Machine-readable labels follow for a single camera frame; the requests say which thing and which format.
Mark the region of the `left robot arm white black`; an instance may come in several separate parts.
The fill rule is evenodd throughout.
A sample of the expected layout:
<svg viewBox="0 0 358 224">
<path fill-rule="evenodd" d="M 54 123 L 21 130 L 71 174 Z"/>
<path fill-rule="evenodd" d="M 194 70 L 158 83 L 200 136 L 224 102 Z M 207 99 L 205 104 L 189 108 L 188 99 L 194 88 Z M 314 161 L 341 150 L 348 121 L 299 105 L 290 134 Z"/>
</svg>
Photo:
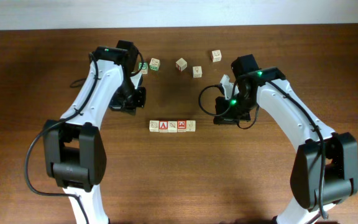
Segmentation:
<svg viewBox="0 0 358 224">
<path fill-rule="evenodd" d="M 44 125 L 47 175 L 69 196 L 77 223 L 110 222 L 100 187 L 107 163 L 101 123 L 107 110 L 134 115 L 144 107 L 142 74 L 134 70 L 138 58 L 133 42 L 97 47 L 89 56 L 88 77 L 73 104 L 58 121 Z"/>
</svg>

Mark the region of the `wooden J block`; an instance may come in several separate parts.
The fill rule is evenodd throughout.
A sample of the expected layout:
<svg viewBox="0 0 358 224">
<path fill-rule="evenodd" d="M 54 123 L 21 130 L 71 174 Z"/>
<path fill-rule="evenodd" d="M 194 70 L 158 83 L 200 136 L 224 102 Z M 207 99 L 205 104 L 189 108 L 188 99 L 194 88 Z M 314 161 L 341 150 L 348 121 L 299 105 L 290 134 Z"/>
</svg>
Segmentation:
<svg viewBox="0 0 358 224">
<path fill-rule="evenodd" d="M 187 120 L 186 121 L 186 131 L 187 132 L 195 132 L 196 131 L 196 121 L 195 120 Z"/>
</svg>

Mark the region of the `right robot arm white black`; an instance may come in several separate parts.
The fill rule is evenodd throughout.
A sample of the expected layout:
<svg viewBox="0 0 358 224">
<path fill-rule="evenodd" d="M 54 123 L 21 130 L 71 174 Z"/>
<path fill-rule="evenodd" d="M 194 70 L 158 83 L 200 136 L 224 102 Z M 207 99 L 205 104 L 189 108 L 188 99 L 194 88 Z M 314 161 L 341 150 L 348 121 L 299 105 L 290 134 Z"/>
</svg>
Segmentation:
<svg viewBox="0 0 358 224">
<path fill-rule="evenodd" d="M 261 69 L 253 55 L 231 64 L 236 78 L 224 75 L 218 85 L 214 124 L 255 122 L 251 110 L 265 110 L 295 149 L 290 176 L 293 198 L 273 223 L 315 223 L 328 210 L 358 191 L 358 145 L 351 133 L 339 134 L 324 124 L 297 97 L 277 68 Z"/>
</svg>

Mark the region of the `red A letter block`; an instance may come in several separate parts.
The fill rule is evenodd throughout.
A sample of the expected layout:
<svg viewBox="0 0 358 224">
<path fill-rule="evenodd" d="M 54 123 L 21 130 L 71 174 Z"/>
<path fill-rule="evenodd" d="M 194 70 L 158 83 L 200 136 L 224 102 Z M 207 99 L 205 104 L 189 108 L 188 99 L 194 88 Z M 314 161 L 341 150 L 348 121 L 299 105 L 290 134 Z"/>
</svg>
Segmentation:
<svg viewBox="0 0 358 224">
<path fill-rule="evenodd" d="M 167 133 L 168 132 L 168 121 L 159 121 L 158 122 L 158 131 L 160 133 Z"/>
</svg>

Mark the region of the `wooden block with drawing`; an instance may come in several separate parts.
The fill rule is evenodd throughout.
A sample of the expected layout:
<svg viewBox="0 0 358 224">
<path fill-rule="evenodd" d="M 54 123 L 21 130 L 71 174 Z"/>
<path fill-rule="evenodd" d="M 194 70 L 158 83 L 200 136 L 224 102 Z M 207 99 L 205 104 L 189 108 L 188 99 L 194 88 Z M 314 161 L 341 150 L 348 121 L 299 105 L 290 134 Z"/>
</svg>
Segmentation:
<svg viewBox="0 0 358 224">
<path fill-rule="evenodd" d="M 149 131 L 150 132 L 159 132 L 159 121 L 150 120 L 150 122 L 149 122 Z"/>
</svg>

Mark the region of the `red E letter block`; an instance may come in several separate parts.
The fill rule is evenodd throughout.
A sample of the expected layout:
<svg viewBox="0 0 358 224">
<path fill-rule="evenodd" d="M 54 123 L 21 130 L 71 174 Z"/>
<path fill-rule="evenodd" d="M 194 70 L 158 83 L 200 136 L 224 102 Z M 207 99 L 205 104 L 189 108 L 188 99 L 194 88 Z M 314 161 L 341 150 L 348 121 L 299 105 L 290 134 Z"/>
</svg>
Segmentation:
<svg viewBox="0 0 358 224">
<path fill-rule="evenodd" d="M 186 120 L 177 121 L 177 132 L 186 132 Z"/>
</svg>

